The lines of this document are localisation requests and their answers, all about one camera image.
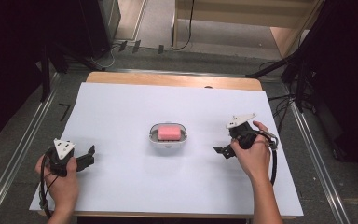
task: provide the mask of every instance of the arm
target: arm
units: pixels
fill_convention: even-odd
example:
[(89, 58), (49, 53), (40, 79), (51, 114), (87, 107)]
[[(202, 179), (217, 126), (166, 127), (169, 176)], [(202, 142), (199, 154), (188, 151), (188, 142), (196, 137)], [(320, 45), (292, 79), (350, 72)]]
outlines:
[[(36, 164), (35, 170), (40, 174), (43, 156)], [(48, 223), (66, 224), (70, 223), (72, 214), (75, 210), (77, 197), (79, 194), (79, 187), (76, 177), (77, 163), (73, 157), (66, 164), (67, 176), (58, 177), (55, 181), (56, 175), (51, 175), (48, 167), (44, 167), (46, 185), (50, 186), (48, 192), (55, 202), (55, 209), (51, 219)]]
[[(260, 130), (268, 130), (260, 122), (254, 121), (254, 125)], [(264, 136), (258, 135), (251, 148), (247, 150), (242, 149), (237, 140), (231, 142), (243, 171), (252, 182), (256, 224), (282, 223), (274, 191), (269, 182), (270, 152), (266, 141)]]

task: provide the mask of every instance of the wooden desk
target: wooden desk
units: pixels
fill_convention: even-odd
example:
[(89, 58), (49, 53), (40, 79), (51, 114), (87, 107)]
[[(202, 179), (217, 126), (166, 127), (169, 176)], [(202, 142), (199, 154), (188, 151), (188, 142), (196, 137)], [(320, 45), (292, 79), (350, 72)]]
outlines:
[[(95, 163), (78, 176), (82, 193), (75, 215), (252, 217), (249, 178), (238, 160), (226, 160), (213, 146), (229, 143), (225, 125), (233, 114), (254, 112), (272, 133), (277, 132), (256, 79), (89, 74), (62, 134), (62, 139), (76, 144), (75, 156), (91, 145), (96, 150)], [(178, 150), (158, 151), (148, 133), (154, 124), (167, 121), (183, 124), (188, 138)], [(277, 203), (283, 218), (302, 216), (282, 145), (278, 148)], [(36, 192), (31, 210), (40, 211), (38, 203)]]
[(156, 86), (213, 87), (243, 91), (262, 91), (260, 81), (253, 78), (234, 77), (195, 77), (180, 74), (140, 74), (140, 73), (108, 73), (92, 72), (87, 82), (117, 83)]
[[(271, 27), (282, 57), (286, 57), (318, 15), (323, 0), (196, 0), (193, 20)], [(173, 23), (190, 19), (192, 0), (176, 0)], [(173, 26), (176, 48), (178, 28)]]

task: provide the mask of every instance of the white tabletop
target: white tabletop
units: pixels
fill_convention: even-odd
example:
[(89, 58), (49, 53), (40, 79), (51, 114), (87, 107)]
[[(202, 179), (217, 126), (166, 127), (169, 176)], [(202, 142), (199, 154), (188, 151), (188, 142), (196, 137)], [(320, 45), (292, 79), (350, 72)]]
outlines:
[[(83, 83), (61, 138), (76, 144), (75, 156), (95, 145), (95, 164), (78, 173), (76, 213), (250, 217), (249, 178), (236, 158), (213, 150), (229, 144), (232, 116), (250, 113), (277, 135), (263, 91)], [(167, 121), (186, 127), (182, 148), (150, 144), (151, 127)], [(274, 190), (281, 215), (303, 216), (281, 144), (277, 154)], [(38, 203), (36, 192), (30, 209), (39, 211)]]

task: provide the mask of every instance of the hand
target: hand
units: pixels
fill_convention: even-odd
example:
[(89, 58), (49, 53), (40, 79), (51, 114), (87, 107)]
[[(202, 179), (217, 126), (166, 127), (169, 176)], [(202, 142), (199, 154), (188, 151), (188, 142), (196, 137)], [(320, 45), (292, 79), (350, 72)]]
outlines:
[[(40, 175), (43, 156), (39, 158), (35, 170)], [(76, 177), (77, 162), (72, 157), (66, 164), (66, 177), (57, 177), (52, 175), (48, 166), (44, 167), (44, 175), (46, 186), (50, 186), (48, 192), (55, 202), (54, 214), (50, 221), (58, 219), (55, 223), (68, 223), (75, 209), (77, 197), (79, 194), (79, 186)]]
[[(253, 124), (259, 130), (269, 130), (261, 122), (254, 121)], [(263, 135), (259, 134), (249, 149), (242, 149), (236, 139), (231, 142), (231, 147), (235, 151), (243, 171), (251, 181), (255, 179), (269, 180), (269, 141)]]

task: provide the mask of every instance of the pink block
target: pink block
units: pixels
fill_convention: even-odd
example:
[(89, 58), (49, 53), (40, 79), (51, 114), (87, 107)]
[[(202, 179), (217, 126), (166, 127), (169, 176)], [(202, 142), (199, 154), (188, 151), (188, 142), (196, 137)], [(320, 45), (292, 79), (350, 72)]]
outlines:
[(180, 140), (180, 127), (172, 125), (161, 125), (157, 130), (158, 140), (177, 141)]

